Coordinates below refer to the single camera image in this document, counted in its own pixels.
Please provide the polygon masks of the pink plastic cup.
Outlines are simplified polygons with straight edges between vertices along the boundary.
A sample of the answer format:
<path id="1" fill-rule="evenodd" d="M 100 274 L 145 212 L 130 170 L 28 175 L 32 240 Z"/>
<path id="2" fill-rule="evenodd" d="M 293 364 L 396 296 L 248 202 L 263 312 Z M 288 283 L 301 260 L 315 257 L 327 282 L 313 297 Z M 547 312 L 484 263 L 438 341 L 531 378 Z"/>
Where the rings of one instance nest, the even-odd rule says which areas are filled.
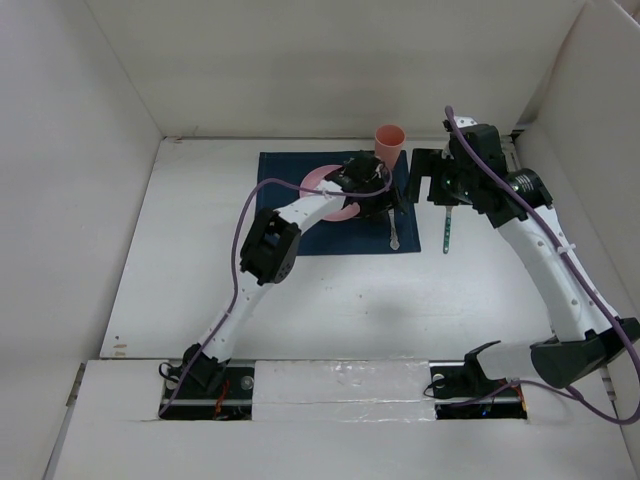
<path id="1" fill-rule="evenodd" d="M 376 130 L 374 153 L 389 170 L 394 169 L 405 139 L 404 130 L 397 125 L 386 124 Z"/>

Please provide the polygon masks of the dark blue cloth placemat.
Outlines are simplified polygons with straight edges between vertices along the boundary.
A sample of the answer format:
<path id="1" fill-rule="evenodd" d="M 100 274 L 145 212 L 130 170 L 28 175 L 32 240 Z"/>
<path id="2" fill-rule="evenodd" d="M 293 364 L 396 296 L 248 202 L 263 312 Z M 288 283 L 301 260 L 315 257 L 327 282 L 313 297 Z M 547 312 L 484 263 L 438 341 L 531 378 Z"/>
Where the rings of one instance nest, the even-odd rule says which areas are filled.
<path id="1" fill-rule="evenodd" d="M 325 165 L 342 165 L 353 151 L 333 152 L 262 152 L 257 180 L 278 178 L 299 185 L 312 170 Z M 339 222 L 321 221 L 302 236 L 300 256 L 386 255 L 419 253 L 419 228 L 414 205 L 402 203 L 396 209 L 396 232 L 399 248 L 390 246 L 391 225 L 386 214 L 371 218 L 352 218 Z"/>

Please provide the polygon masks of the pink plastic plate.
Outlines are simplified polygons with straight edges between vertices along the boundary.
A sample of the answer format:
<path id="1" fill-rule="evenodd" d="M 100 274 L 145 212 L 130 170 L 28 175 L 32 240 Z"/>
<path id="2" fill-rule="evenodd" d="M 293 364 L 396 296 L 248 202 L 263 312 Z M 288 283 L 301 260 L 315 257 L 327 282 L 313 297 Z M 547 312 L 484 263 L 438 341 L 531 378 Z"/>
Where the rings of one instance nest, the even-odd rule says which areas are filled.
<path id="1" fill-rule="evenodd" d="M 330 173 L 339 170 L 340 165 L 323 165 L 312 170 L 302 180 L 300 186 L 305 189 L 318 190 L 319 183 Z M 345 205 L 340 211 L 326 215 L 323 220 L 327 222 L 344 222 L 355 218 L 360 213 L 360 207 L 356 203 Z"/>

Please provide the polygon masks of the fork with green handle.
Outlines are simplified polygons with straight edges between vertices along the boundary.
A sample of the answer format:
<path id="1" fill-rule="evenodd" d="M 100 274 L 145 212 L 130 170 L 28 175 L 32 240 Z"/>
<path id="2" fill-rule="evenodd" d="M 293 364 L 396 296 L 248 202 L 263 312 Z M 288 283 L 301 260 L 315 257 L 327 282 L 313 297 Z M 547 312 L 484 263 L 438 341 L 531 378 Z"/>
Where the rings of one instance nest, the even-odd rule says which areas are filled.
<path id="1" fill-rule="evenodd" d="M 445 255 L 448 254 L 450 250 L 453 208 L 454 206 L 452 205 L 445 206 L 445 221 L 444 221 L 443 242 L 442 242 L 442 253 Z"/>

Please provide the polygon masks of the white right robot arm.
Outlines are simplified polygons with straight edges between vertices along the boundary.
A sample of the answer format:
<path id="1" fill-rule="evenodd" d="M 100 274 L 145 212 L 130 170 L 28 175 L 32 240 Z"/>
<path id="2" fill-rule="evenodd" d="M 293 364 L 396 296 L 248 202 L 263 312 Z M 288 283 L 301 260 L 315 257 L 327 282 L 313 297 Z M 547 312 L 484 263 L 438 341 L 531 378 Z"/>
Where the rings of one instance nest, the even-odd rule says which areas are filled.
<path id="1" fill-rule="evenodd" d="M 458 117 L 444 124 L 450 134 L 442 150 L 415 151 L 408 196 L 430 180 L 428 202 L 469 205 L 485 216 L 509 244 L 545 303 L 552 335 L 531 343 L 485 343 L 468 352 L 432 382 L 439 398 L 482 396 L 501 381 L 538 377 L 565 389 L 606 366 L 625 349 L 615 331 L 639 338 L 639 323 L 622 319 L 596 292 L 564 236 L 553 199 L 528 168 L 510 171 L 496 127 Z"/>

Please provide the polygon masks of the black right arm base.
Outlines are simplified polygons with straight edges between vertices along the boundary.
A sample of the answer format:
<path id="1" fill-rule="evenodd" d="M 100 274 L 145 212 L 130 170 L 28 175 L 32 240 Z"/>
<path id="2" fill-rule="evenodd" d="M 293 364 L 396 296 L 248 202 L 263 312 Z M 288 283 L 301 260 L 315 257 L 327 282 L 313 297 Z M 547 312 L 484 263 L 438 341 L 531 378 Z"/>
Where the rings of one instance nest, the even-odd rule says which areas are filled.
<path id="1" fill-rule="evenodd" d="M 490 380 L 480 368 L 477 356 L 489 342 L 471 350 L 462 361 L 436 361 L 430 366 L 430 381 L 423 396 L 435 401 L 437 420 L 526 420 L 528 415 L 519 387 L 510 387 L 485 398 L 507 384 L 505 378 Z"/>

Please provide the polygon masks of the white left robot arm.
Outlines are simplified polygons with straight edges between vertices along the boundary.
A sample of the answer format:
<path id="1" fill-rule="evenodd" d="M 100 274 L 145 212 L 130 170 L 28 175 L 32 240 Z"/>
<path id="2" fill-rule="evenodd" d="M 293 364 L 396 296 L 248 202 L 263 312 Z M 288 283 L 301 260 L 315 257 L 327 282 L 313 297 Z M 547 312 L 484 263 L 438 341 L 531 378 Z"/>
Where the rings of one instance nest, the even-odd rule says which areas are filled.
<path id="1" fill-rule="evenodd" d="M 270 184 L 296 190 L 302 196 L 283 207 L 260 209 L 240 241 L 251 201 Z M 358 217 L 367 217 L 398 204 L 393 169 L 366 151 L 356 153 L 307 187 L 275 178 L 259 182 L 249 194 L 234 232 L 229 304 L 185 351 L 179 380 L 205 397 L 220 390 L 240 333 L 265 294 L 291 273 L 302 237 L 312 227 L 351 206 L 357 209 Z"/>

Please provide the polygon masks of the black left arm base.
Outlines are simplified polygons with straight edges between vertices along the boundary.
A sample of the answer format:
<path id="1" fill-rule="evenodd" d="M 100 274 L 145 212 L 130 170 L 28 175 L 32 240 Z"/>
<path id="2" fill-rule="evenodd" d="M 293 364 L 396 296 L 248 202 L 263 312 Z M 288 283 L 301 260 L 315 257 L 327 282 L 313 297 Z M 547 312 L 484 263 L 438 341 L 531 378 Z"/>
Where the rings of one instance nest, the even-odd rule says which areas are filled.
<path id="1" fill-rule="evenodd" d="M 211 382 L 203 387 L 194 378 L 195 365 L 179 384 L 182 367 L 176 362 L 162 362 L 159 375 L 163 390 L 158 417 L 170 421 L 248 421 L 252 419 L 255 387 L 254 362 L 227 362 L 217 366 Z"/>

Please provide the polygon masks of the aluminium rail front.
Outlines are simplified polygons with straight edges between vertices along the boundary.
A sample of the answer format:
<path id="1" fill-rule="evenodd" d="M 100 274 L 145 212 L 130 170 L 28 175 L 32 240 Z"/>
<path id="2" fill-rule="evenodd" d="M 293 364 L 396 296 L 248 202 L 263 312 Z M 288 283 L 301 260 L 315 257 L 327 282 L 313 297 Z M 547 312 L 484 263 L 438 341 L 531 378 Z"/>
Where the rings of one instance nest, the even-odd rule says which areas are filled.
<path id="1" fill-rule="evenodd" d="M 253 403 L 413 402 L 430 381 L 427 360 L 262 360 Z"/>

